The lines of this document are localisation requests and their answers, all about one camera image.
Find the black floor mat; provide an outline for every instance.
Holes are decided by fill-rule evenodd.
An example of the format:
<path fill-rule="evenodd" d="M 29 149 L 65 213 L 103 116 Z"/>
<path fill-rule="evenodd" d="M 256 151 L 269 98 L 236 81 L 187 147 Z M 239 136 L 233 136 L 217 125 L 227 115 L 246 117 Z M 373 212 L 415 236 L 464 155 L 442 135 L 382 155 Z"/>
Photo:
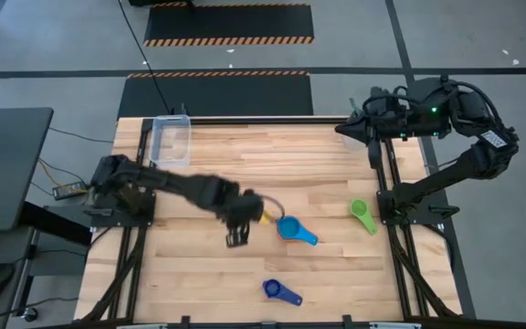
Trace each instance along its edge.
<path fill-rule="evenodd" d="M 308 44 L 314 39 L 311 8 L 304 4 L 154 5 L 145 46 Z"/>
<path fill-rule="evenodd" d="M 172 71 L 155 77 L 169 107 L 183 103 L 191 116 L 313 115 L 306 71 Z M 119 117 L 168 114 L 151 74 L 131 74 Z"/>

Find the wooden surface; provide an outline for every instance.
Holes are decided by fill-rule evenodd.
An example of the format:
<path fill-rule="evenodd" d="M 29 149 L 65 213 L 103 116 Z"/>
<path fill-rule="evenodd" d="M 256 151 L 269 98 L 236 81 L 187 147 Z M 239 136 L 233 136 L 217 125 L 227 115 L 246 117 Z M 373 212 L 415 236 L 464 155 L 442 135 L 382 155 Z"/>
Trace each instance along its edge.
<path fill-rule="evenodd" d="M 114 154 L 134 158 L 141 122 L 120 120 Z M 190 167 L 176 171 L 216 173 L 273 196 L 320 242 L 285 242 L 275 226 L 252 225 L 248 246 L 227 249 L 226 229 L 213 214 L 159 193 L 143 256 L 137 323 L 179 323 L 182 315 L 194 323 L 338 322 L 343 314 L 354 321 L 402 319 L 385 227 L 378 224 L 371 236 L 349 215 L 350 200 L 359 197 L 378 220 L 378 184 L 366 150 L 349 152 L 332 125 L 194 126 L 192 143 Z M 394 146 L 403 180 L 426 174 L 417 140 Z M 444 241 L 413 229 L 422 273 L 460 312 Z M 90 252 L 76 318 L 112 280 L 120 239 L 121 230 L 114 228 Z M 303 305 L 268 300 L 261 284 L 271 278 L 299 293 Z M 416 314 L 413 283 L 407 282 Z"/>

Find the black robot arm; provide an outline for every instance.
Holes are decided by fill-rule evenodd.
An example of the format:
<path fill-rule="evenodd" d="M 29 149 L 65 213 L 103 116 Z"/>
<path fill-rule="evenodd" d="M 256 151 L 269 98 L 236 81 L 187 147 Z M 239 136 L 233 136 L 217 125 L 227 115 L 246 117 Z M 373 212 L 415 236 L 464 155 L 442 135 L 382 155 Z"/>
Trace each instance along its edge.
<path fill-rule="evenodd" d="M 96 198 L 114 196 L 118 207 L 132 215 L 141 211 L 136 197 L 140 188 L 183 196 L 226 224 L 228 247 L 247 244 L 249 221 L 259 221 L 263 214 L 262 197 L 253 190 L 240 195 L 236 182 L 216 175 L 178 175 L 136 164 L 125 155 L 102 157 L 90 184 Z"/>
<path fill-rule="evenodd" d="M 460 90 L 464 86 L 471 92 Z M 399 104 L 409 103 L 409 108 Z M 388 138 L 437 136 L 444 138 L 452 127 L 478 141 L 462 153 L 456 162 L 413 184 L 396 185 L 388 200 L 391 210 L 404 216 L 424 196 L 452 186 L 464 179 L 491 179 L 505 171 L 519 151 L 513 128 L 502 124 L 496 108 L 477 87 L 447 77 L 417 80 L 406 95 L 371 89 L 371 97 L 361 109 L 355 108 L 347 123 L 336 132 L 365 143 L 372 168 L 381 165 L 381 141 Z"/>

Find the hazard stripe tape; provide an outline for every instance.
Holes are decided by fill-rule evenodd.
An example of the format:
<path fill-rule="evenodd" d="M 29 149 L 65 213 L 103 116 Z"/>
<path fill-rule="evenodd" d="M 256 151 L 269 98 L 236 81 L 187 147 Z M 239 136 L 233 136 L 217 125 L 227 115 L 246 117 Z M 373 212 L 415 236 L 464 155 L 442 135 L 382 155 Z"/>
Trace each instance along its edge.
<path fill-rule="evenodd" d="M 145 40 L 146 47 L 227 46 L 227 45 L 298 45 L 310 44 L 314 37 L 195 37 Z"/>
<path fill-rule="evenodd" d="M 155 78 L 199 78 L 199 77 L 238 77 L 238 76 L 309 76 L 305 70 L 250 70 L 250 71 L 193 71 L 153 73 Z M 129 78 L 151 78 L 152 73 L 132 73 Z"/>
<path fill-rule="evenodd" d="M 187 6 L 185 2 L 175 2 L 166 4 L 152 5 L 152 8 L 162 6 Z M 195 5 L 196 7 L 229 7 L 229 6 L 295 6 L 295 5 L 309 5 L 309 4 L 225 4 L 225 5 Z"/>

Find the blue measuring cup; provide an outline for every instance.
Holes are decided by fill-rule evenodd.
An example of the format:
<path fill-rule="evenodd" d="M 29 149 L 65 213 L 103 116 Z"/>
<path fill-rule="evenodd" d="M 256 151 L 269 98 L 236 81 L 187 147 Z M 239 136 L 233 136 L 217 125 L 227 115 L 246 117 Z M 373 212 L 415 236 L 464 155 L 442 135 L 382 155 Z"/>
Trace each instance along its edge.
<path fill-rule="evenodd" d="M 278 232 L 284 239 L 296 239 L 310 243 L 312 246 L 318 244 L 318 237 L 304 228 L 300 221 L 293 216 L 285 216 L 278 220 Z"/>
<path fill-rule="evenodd" d="M 286 288 L 277 280 L 271 279 L 263 282 L 263 289 L 265 289 L 265 294 L 268 298 L 281 299 L 282 301 L 292 303 L 296 306 L 301 305 L 301 297 L 297 293 Z"/>

